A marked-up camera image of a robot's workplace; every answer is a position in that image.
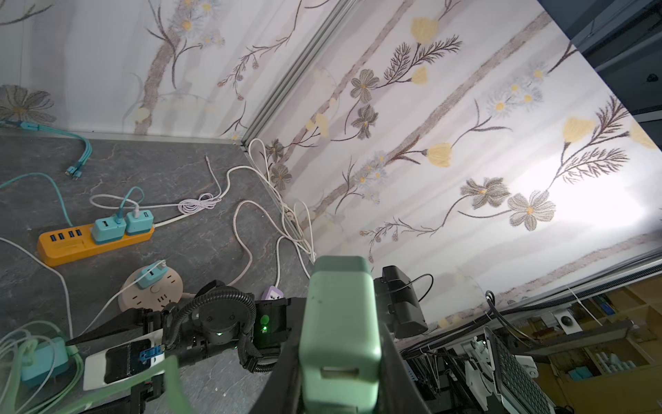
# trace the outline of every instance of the teal power adapter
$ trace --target teal power adapter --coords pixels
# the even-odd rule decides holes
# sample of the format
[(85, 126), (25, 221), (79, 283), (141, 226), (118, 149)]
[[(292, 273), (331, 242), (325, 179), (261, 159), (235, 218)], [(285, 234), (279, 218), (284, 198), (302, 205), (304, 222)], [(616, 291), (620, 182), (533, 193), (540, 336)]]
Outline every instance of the teal power adapter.
[(154, 224), (154, 216), (149, 210), (138, 210), (137, 208), (126, 217), (126, 233), (129, 236), (136, 234), (147, 233), (152, 230)]
[(147, 273), (147, 275), (145, 275), (142, 279), (138, 280), (138, 287), (140, 287), (140, 289), (147, 289), (151, 285), (153, 285), (156, 282), (158, 282), (159, 280), (161, 280), (163, 278), (163, 276), (167, 273), (168, 268), (166, 266), (166, 262), (161, 261), (161, 263), (159, 263), (155, 268), (152, 269), (152, 267), (156, 263), (158, 263), (158, 262), (154, 262), (154, 263), (150, 264), (149, 266), (145, 266), (145, 268), (142, 269), (140, 271), (140, 274), (136, 277), (136, 279), (137, 279), (140, 276)]
[(49, 342), (40, 343), (34, 354), (23, 356), (21, 381), (29, 388), (40, 385), (53, 367), (51, 377), (58, 376), (69, 368), (69, 355), (64, 339), (59, 336), (52, 339), (55, 352)]
[(112, 215), (105, 219), (98, 219), (92, 226), (92, 239), (96, 244), (104, 244), (120, 240), (126, 230), (124, 217)]

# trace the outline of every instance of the keyboard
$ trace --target keyboard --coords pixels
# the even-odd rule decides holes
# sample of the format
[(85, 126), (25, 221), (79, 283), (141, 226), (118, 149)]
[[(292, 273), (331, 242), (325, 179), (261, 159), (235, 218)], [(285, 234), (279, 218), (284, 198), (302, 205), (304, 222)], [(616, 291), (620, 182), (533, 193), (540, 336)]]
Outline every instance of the keyboard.
[(515, 356), (488, 328), (485, 328), (485, 338), (493, 359), (496, 391), (511, 404), (515, 399), (519, 404), (513, 406), (523, 408), (525, 412), (522, 414), (549, 414), (545, 393), (529, 377)]

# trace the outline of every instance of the orange power strip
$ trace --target orange power strip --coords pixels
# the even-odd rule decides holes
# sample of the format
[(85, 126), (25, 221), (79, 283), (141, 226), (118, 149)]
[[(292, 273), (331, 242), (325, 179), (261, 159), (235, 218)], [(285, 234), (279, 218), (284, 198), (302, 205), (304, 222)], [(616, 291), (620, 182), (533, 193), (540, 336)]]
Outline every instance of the orange power strip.
[(59, 266), (100, 253), (110, 252), (131, 244), (149, 240), (154, 234), (154, 227), (150, 231), (134, 236), (126, 234), (114, 242), (96, 244), (92, 239), (90, 230), (93, 225), (70, 227), (68, 229), (49, 231), (39, 236), (37, 251), (42, 261), (49, 266)]

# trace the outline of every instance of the floral wallpaper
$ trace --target floral wallpaper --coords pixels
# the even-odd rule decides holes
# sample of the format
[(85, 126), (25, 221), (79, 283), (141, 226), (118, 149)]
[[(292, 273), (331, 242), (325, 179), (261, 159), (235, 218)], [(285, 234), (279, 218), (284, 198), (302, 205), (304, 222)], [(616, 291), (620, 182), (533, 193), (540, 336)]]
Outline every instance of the floral wallpaper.
[(534, 0), (365, 0), (260, 138), (318, 254), (432, 273), (441, 327), (662, 246), (662, 154)]
[(243, 137), (337, 0), (0, 2), (0, 119)]

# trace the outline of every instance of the round power socket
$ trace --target round power socket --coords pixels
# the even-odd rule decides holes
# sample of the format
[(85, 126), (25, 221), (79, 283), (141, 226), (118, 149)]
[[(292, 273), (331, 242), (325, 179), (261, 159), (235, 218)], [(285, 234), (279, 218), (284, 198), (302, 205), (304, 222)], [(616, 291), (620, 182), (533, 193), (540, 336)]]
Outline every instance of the round power socket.
[[(126, 286), (133, 283), (136, 278), (140, 277), (140, 271), (147, 267), (148, 266), (144, 266), (131, 273), (131, 276), (126, 279), (122, 288), (124, 289)], [(161, 280), (147, 289), (140, 289), (138, 284), (134, 284), (127, 290), (123, 291), (117, 298), (117, 301), (122, 312), (130, 308), (141, 307), (153, 311), (160, 311), (170, 302), (179, 302), (183, 292), (184, 283), (181, 281), (181, 277), (179, 277), (179, 274), (172, 268), (168, 267), (167, 272)]]

